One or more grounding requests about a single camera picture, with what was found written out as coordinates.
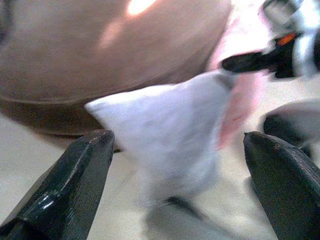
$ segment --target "beige floor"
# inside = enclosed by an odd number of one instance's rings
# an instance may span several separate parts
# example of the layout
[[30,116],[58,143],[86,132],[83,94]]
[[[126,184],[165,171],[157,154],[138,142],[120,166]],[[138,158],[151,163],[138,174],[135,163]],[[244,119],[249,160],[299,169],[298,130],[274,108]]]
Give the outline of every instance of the beige floor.
[[[258,129],[261,117],[285,103],[320,96],[320,79],[270,82],[259,110],[243,127]],[[246,239],[274,240],[261,206],[250,193],[242,147],[243,134],[221,152],[222,178],[196,204],[230,231]],[[11,212],[34,181],[64,152],[66,144],[43,138],[0,117],[0,222]],[[135,166],[124,153],[116,153],[88,239],[146,239],[145,211],[135,205]]]

